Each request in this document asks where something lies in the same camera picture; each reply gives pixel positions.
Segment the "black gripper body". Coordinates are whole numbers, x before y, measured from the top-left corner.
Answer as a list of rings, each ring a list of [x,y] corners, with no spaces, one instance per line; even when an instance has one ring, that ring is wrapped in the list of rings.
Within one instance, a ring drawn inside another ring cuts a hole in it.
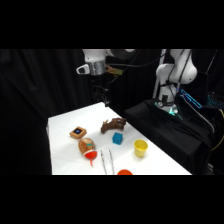
[[[93,85],[93,93],[98,94],[100,99],[104,99],[106,93],[108,92],[108,84],[106,77],[101,76],[93,76],[92,77],[92,85]]]

